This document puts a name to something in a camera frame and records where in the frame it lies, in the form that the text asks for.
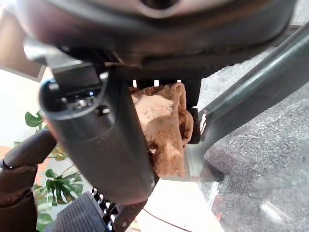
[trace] gray carpet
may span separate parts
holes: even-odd
[[[309,21],[309,1],[299,1],[295,12],[292,24]],[[198,108],[270,52],[204,79]],[[212,206],[225,231],[309,231],[308,114],[309,84],[206,152],[204,158],[227,174]],[[212,184],[199,183],[199,187],[209,200]]]

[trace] green plant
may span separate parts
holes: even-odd
[[[26,112],[25,121],[28,126],[36,128],[35,132],[48,128],[40,112],[37,112],[36,116]],[[63,151],[60,144],[57,144],[47,158],[62,161],[68,158],[68,154]],[[61,175],[57,175],[52,169],[48,169],[45,172],[45,176],[48,178],[45,186],[33,186],[38,208],[37,230],[40,232],[53,221],[50,216],[52,207],[68,204],[82,194],[84,186],[81,175],[80,173],[65,175],[69,168]]]

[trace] beige rag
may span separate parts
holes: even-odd
[[[131,88],[131,96],[159,177],[185,176],[184,148],[193,131],[182,83]]]

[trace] leaf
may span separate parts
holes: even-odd
[[[62,189],[60,186],[56,188],[57,204],[66,204],[64,200],[62,199],[61,191]]]
[[[50,214],[39,214],[36,229],[40,232],[43,232],[45,227],[51,222],[53,222],[53,219]]]
[[[18,146],[21,142],[14,142],[14,146]]]
[[[39,120],[43,121],[43,117],[41,116],[41,113],[39,111],[37,112],[37,116]]]
[[[26,121],[26,124],[28,126],[37,127],[40,123],[43,122],[43,119],[42,119],[41,115],[38,115],[38,117],[35,117],[31,113],[26,112],[25,121]]]
[[[84,186],[78,173],[63,177],[62,175],[57,176],[53,170],[47,170],[45,175],[52,178],[46,181],[46,188],[53,196],[52,205],[67,204],[75,200],[72,192],[77,196],[83,192]]]
[[[55,196],[55,189],[56,189],[55,182],[52,181],[52,180],[47,180],[46,181],[46,188],[47,188],[48,192],[51,192],[52,195],[53,195],[52,205],[56,206],[57,205],[57,201],[56,201],[56,196]]]
[[[35,197],[39,201],[47,196],[47,188],[39,185],[34,185]]]
[[[57,161],[62,161],[62,160],[65,160],[67,157],[68,157],[68,155],[65,154],[65,153],[63,153],[63,154],[57,153],[57,154],[56,154],[56,157],[55,157],[55,160],[57,160]]]
[[[78,181],[83,181],[81,178],[81,175],[78,173],[74,173],[71,175],[66,176],[67,179],[70,179],[70,183],[72,182],[78,182]]]
[[[75,192],[78,197],[82,195],[84,187],[82,184],[72,184],[71,187],[73,188],[73,192]]]
[[[54,173],[54,171],[52,169],[48,169],[45,172],[45,176],[50,177],[50,178],[57,178],[57,175]]]
[[[52,198],[44,197],[37,201],[38,213],[49,213],[52,209]]]

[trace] black plastic housing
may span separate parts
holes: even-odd
[[[110,75],[92,105],[82,109],[61,102],[69,97],[51,84],[40,90],[42,114],[86,179],[111,201],[147,200],[154,173],[126,82]]]

